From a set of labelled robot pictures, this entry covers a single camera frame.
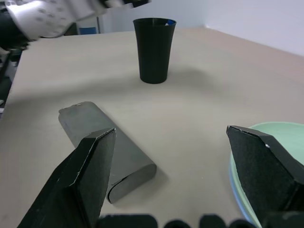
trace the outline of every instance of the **beige table surface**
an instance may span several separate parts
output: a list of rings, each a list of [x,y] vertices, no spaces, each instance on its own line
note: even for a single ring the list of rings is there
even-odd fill
[[[96,103],[158,165],[102,213],[151,213],[197,227],[242,218],[228,178],[227,125],[304,123],[304,60],[204,28],[177,30],[168,80],[138,76],[133,32],[44,39],[22,55],[0,121],[0,227],[15,228],[73,150],[58,111]]]

